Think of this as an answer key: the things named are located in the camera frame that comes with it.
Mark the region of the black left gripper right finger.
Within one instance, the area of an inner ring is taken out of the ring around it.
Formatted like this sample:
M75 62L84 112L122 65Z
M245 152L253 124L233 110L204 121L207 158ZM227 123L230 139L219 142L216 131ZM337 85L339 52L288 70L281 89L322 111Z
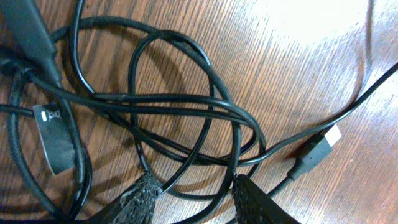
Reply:
M299 223L246 175L234 177L232 194L238 224Z

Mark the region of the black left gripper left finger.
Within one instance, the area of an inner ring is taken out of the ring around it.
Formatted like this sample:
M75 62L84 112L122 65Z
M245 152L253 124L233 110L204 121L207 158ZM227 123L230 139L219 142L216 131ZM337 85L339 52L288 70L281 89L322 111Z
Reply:
M110 204L87 219L85 223L150 224L154 216L155 201L160 194L157 179L143 173L132 185Z

